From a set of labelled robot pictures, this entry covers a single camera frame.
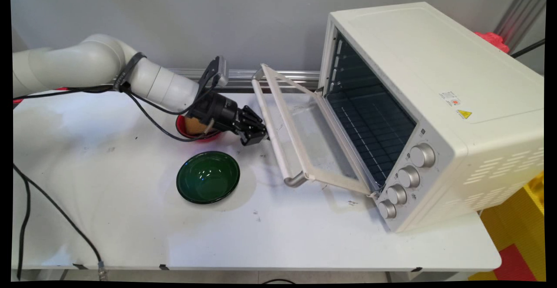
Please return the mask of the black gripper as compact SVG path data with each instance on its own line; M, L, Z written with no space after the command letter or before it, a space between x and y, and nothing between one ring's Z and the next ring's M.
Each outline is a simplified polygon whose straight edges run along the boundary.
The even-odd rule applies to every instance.
M213 129L238 134L244 147L259 144L268 138L263 120L252 108L247 105L239 108L237 102L222 94L208 93L200 97L187 112L187 117L196 118L204 125L213 121Z

